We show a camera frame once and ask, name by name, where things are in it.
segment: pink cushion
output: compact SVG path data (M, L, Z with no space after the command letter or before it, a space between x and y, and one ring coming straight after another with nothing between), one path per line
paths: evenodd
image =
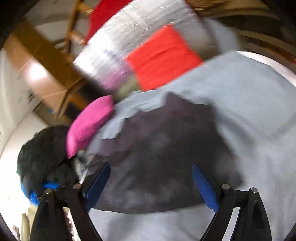
M87 147L93 135L109 119L113 111L112 96L103 96L90 103L72 123L66 139L68 158Z

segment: red cloth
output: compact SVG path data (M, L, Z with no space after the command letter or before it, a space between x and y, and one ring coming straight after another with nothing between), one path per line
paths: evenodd
M143 91L156 89L202 63L171 25L154 33L127 60Z
M90 38L120 9L132 0L102 0L96 6L89 18L89 31L85 37L88 42Z

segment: black furry object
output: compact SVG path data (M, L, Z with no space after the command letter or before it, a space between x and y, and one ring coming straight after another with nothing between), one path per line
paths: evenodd
M28 195L35 191L37 196L41 196L45 181L63 185L74 184L78 180L67 158L68 130L65 125L47 127L22 146L17 159L17 173Z
M95 208L105 211L153 213L202 203L191 175L194 163L220 183L241 183L216 131L213 107L171 93L163 107L137 112L116 138L103 139L89 174L104 161L111 176Z

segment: white floor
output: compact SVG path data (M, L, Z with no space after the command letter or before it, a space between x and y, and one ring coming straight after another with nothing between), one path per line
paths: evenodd
M20 189L17 157L22 145L45 127L38 116L30 113L13 131L0 157L0 213L11 230L13 224L20 228L21 214L27 212L29 205Z

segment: blue object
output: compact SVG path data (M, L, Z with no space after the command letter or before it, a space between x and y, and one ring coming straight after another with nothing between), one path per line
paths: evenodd
M56 184L56 183L45 183L45 184L43 184L44 190L47 189L47 188L57 189L58 187L59 187L59 185ZM27 196L26 191L25 191L25 187L24 187L24 185L22 183L20 184L20 188L21 188L22 192L25 194L25 196L29 199L29 201L31 203L33 203L33 204L35 204L37 206L39 205L37 194L34 191L32 191L29 194L29 196Z
M94 208L109 177L111 174L111 167L109 163L106 163L105 166L102 168L100 173L95 178L93 184L86 192L85 198L86 198L86 204L85 208L86 210L90 210L91 208Z
M207 206L217 212L219 204L216 192L196 164L192 166L192 177Z

